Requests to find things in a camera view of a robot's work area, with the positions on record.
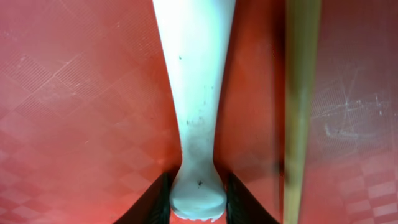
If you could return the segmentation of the white plastic fork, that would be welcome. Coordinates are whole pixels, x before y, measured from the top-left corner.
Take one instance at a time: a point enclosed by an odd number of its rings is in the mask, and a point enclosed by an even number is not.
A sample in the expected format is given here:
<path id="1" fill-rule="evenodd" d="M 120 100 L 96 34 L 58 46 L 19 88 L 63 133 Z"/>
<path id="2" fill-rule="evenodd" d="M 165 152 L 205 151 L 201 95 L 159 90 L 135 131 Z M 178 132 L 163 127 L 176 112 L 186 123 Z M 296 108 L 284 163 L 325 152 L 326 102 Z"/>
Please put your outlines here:
<path id="1" fill-rule="evenodd" d="M 169 202 L 184 220 L 219 219 L 227 196 L 213 155 L 235 0 L 154 0 L 182 163 Z"/>

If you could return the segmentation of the wooden chopstick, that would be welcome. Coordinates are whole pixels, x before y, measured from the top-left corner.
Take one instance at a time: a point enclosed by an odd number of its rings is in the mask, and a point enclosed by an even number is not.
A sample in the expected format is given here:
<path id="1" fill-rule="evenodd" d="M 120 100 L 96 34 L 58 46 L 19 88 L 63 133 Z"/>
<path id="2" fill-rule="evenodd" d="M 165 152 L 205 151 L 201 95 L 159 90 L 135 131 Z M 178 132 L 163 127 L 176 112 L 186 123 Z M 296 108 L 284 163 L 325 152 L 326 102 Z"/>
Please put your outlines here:
<path id="1" fill-rule="evenodd" d="M 283 222 L 300 216 L 321 0 L 285 4 L 285 151 Z"/>

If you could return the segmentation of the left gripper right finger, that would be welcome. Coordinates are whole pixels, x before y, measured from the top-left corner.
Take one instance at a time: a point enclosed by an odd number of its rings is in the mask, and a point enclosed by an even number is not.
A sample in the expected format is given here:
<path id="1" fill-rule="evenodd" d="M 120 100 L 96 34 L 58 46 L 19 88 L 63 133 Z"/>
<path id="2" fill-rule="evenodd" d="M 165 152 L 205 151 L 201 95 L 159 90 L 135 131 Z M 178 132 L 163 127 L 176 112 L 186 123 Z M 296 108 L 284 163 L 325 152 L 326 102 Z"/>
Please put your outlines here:
<path id="1" fill-rule="evenodd" d="M 279 224 L 233 173 L 228 176 L 227 199 L 227 224 Z"/>

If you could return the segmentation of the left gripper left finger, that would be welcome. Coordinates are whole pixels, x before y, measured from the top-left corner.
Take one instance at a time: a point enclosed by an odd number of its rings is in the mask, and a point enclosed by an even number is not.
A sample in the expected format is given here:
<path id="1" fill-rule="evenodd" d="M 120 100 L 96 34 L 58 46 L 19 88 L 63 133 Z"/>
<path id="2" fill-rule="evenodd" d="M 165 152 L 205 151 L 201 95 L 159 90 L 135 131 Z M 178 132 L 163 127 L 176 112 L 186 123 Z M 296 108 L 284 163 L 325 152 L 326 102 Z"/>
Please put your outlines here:
<path id="1" fill-rule="evenodd" d="M 170 188 L 170 177 L 164 172 L 114 224 L 169 224 Z"/>

